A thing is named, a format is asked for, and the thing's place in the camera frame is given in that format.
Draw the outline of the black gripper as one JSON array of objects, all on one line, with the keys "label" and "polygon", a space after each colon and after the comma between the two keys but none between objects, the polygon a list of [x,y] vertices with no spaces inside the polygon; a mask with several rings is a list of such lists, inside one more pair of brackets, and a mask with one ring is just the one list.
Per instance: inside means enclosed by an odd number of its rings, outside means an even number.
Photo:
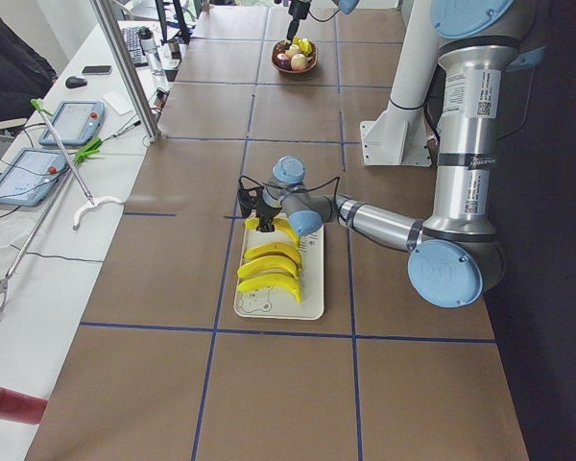
[{"label": "black gripper", "polygon": [[259,218],[257,230],[260,232],[274,232],[275,225],[273,220],[281,212],[281,207],[269,206],[266,202],[261,201],[256,206],[255,216]]},{"label": "black gripper", "polygon": [[311,7],[310,0],[291,0],[288,13],[291,15],[292,20],[289,23],[286,40],[293,41],[299,29],[300,20],[307,18]]}]

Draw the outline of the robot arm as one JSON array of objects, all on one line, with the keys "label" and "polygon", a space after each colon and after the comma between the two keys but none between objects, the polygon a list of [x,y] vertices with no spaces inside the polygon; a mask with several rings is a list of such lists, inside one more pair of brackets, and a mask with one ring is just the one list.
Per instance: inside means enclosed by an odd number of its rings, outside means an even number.
[{"label": "robot arm", "polygon": [[334,1],[334,5],[337,7],[336,11],[327,19],[316,18],[311,12],[311,0],[293,0],[290,2],[288,14],[291,16],[291,21],[288,26],[286,33],[285,42],[292,43],[293,39],[297,35],[300,22],[305,20],[308,16],[311,16],[317,22],[327,22],[332,19],[338,12],[344,14],[350,14],[358,5],[358,0],[338,0]]},{"label": "robot arm", "polygon": [[269,180],[240,190],[244,216],[269,231],[285,213],[299,235],[323,224],[343,226],[409,255],[408,277],[427,302],[445,308],[474,303],[496,286],[504,260],[487,216],[496,164],[503,73],[538,65],[545,50],[546,1],[417,1],[403,41],[388,107],[361,125],[368,165],[413,165],[420,154],[419,116],[437,69],[445,73],[434,205],[426,220],[402,216],[344,196],[315,196],[303,163],[280,158]]}]

